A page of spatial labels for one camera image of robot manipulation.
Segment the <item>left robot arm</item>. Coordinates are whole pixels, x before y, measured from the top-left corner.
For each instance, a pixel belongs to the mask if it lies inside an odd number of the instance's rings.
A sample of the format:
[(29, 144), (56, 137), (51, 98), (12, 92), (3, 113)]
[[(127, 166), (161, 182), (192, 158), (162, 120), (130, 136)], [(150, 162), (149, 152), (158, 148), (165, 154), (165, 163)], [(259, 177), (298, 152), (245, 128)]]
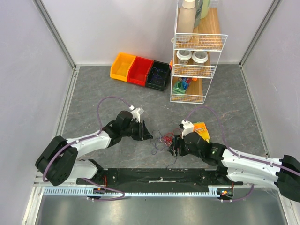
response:
[(102, 167), (92, 159), (80, 161), (79, 158), (99, 149), (110, 148), (123, 137), (136, 141), (153, 138), (141, 119), (142, 113), (142, 108), (121, 111), (115, 120), (90, 135), (71, 139), (60, 135), (54, 137), (36, 160), (35, 167), (53, 186), (77, 178), (87, 178), (92, 184), (99, 184), (103, 179)]

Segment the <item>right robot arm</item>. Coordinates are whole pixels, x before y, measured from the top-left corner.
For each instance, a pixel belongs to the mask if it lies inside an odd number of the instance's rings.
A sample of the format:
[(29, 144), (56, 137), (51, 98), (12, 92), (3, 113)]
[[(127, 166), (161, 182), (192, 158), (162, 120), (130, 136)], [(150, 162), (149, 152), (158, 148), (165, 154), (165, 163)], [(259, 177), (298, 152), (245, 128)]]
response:
[(217, 167), (214, 177), (219, 184), (229, 181), (254, 184), (272, 188), (292, 201), (300, 200), (300, 163), (293, 156), (260, 157), (207, 142), (196, 132), (174, 136), (168, 151), (173, 156), (190, 154)]

